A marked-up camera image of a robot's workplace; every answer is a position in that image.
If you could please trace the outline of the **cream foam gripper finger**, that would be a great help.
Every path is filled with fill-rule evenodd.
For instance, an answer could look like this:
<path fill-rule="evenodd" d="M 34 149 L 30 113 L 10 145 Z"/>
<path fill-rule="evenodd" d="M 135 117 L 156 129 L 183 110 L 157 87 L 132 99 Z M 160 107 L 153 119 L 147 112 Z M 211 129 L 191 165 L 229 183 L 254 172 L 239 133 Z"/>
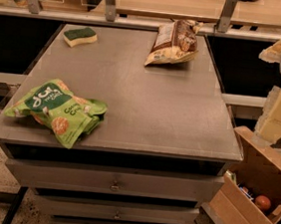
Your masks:
<path fill-rule="evenodd" d="M 281 137 L 281 88 L 274 86 L 267 95 L 263 114 L 255 125 L 255 133 L 272 144 Z"/>
<path fill-rule="evenodd" d="M 260 60 L 267 63 L 279 64 L 281 60 L 281 40 L 276 41 L 272 46 L 263 49 L 258 57 Z"/>

